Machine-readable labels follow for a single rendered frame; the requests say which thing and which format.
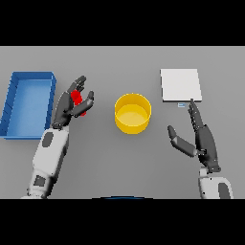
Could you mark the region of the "blue tray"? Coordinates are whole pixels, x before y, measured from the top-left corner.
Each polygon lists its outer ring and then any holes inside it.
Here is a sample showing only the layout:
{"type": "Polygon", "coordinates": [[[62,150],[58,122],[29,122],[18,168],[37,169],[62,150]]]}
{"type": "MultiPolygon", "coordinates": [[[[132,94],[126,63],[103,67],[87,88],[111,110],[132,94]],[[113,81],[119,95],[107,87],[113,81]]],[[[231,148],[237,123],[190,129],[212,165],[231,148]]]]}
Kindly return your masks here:
{"type": "Polygon", "coordinates": [[[0,118],[0,138],[40,140],[51,124],[55,93],[53,72],[12,72],[0,118]]]}

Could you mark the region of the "yellow bowl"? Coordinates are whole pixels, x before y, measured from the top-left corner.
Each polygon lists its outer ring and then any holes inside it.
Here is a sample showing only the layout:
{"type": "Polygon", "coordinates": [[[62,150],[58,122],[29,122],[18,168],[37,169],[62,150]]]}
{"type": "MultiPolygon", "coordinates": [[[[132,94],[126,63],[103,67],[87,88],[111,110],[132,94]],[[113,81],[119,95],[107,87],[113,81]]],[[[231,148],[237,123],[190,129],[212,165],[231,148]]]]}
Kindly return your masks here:
{"type": "Polygon", "coordinates": [[[115,103],[115,125],[125,134],[146,130],[150,117],[151,104],[141,94],[124,94],[115,103]]]}

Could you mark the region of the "red beaker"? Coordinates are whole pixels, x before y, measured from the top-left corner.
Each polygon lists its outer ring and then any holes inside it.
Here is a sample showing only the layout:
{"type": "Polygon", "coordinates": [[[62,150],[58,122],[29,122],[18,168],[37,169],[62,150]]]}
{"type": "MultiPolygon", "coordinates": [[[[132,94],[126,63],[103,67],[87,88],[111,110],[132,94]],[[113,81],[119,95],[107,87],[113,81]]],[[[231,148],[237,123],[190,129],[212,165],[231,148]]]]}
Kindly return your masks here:
{"type": "Polygon", "coordinates": [[[73,116],[79,117],[86,114],[86,102],[82,99],[80,91],[74,90],[71,93],[71,98],[74,103],[73,116]]]}

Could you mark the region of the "pale square measuring scale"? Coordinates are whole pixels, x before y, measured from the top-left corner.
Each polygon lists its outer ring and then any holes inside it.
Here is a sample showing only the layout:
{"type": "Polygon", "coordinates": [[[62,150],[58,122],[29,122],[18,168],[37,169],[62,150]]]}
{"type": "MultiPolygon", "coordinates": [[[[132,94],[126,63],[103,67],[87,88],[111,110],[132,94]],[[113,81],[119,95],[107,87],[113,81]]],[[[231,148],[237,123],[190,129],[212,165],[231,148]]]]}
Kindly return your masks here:
{"type": "Polygon", "coordinates": [[[202,101],[199,76],[196,69],[161,69],[160,79],[163,102],[202,101]]]}

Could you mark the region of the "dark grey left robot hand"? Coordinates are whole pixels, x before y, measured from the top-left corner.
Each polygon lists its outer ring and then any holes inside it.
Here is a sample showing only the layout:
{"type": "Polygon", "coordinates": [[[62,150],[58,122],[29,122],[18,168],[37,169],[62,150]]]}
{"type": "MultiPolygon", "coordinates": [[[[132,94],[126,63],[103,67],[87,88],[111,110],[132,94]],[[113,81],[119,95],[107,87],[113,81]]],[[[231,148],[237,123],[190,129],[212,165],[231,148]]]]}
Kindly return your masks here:
{"type": "Polygon", "coordinates": [[[61,95],[56,107],[53,129],[61,130],[64,126],[68,126],[73,117],[77,118],[82,113],[89,110],[94,104],[94,92],[90,91],[86,100],[79,105],[75,105],[72,99],[72,93],[78,91],[79,93],[84,89],[85,76],[77,78],[71,86],[61,95]]]}

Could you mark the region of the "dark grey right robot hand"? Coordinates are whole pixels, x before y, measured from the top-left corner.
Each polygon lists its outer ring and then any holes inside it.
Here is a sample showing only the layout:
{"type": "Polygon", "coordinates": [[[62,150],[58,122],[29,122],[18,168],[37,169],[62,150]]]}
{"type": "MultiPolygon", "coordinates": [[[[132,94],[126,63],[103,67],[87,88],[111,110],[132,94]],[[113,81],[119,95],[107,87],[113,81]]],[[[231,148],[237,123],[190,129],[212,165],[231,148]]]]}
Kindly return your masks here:
{"type": "Polygon", "coordinates": [[[189,115],[195,134],[195,144],[193,145],[178,136],[175,129],[169,125],[167,132],[171,145],[190,158],[197,156],[199,162],[208,169],[208,173],[220,172],[221,167],[218,164],[214,137],[209,127],[203,123],[200,111],[194,100],[190,100],[189,115]]]}

